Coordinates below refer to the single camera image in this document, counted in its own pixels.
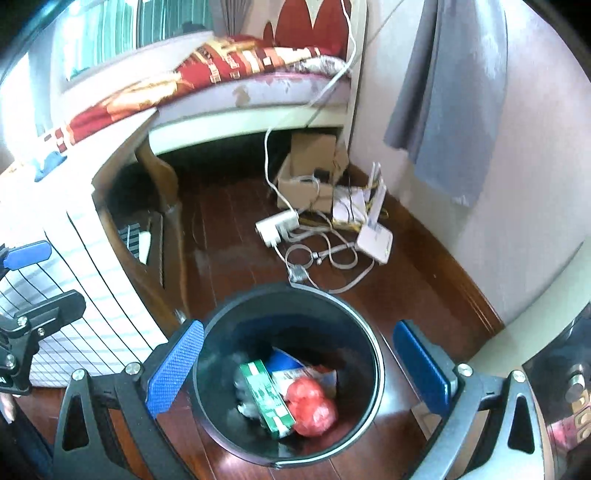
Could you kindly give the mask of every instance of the black trash can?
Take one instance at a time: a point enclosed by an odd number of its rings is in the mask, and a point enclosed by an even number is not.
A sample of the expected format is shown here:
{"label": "black trash can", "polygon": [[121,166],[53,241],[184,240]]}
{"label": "black trash can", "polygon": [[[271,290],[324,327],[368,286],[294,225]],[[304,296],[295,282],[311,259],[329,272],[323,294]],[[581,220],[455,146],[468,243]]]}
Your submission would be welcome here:
{"label": "black trash can", "polygon": [[[273,284],[240,294],[206,321],[205,342],[190,375],[193,413],[236,456],[274,468],[305,466],[342,452],[373,421],[384,393],[384,359],[369,325],[344,301],[306,286]],[[236,409],[239,364],[280,348],[337,370],[337,423],[324,435],[273,440]]]}

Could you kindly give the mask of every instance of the red wrapped item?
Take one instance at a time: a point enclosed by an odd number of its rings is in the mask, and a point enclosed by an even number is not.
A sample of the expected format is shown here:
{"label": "red wrapped item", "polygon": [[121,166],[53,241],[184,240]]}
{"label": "red wrapped item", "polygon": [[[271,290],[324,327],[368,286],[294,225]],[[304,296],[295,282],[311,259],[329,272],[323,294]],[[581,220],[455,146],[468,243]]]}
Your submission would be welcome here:
{"label": "red wrapped item", "polygon": [[324,397],[316,380],[298,378],[287,389],[285,400],[295,419],[294,430],[304,437],[317,437],[326,432],[337,420],[335,403]]}

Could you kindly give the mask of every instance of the green box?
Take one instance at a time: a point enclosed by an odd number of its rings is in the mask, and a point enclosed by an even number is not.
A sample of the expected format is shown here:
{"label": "green box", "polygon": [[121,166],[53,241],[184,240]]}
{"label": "green box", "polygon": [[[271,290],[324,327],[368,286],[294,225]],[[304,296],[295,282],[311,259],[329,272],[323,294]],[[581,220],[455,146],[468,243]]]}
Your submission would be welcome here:
{"label": "green box", "polygon": [[242,364],[240,370],[252,394],[264,425],[275,439],[291,433],[296,422],[260,360]]}

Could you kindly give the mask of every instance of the gray towel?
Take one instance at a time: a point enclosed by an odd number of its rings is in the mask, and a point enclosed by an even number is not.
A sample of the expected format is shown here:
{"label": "gray towel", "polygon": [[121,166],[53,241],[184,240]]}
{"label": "gray towel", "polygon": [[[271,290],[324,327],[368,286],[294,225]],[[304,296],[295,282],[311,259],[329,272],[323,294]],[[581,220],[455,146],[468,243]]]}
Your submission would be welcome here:
{"label": "gray towel", "polygon": [[507,72],[500,0],[425,0],[384,141],[408,151],[415,175],[473,205],[495,145]]}

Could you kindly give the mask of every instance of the orange blanket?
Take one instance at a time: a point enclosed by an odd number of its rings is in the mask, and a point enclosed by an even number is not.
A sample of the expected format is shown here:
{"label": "orange blanket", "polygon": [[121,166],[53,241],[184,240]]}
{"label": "orange blanket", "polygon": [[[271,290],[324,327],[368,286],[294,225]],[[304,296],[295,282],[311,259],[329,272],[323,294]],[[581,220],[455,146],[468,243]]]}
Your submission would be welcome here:
{"label": "orange blanket", "polygon": [[55,142],[64,153],[72,145],[119,120],[153,106],[163,105],[220,82],[259,73],[327,53],[324,49],[258,48],[256,41],[236,42],[214,38],[193,50],[173,72],[159,74],[109,95],[76,115],[68,124],[46,132],[45,142]]}

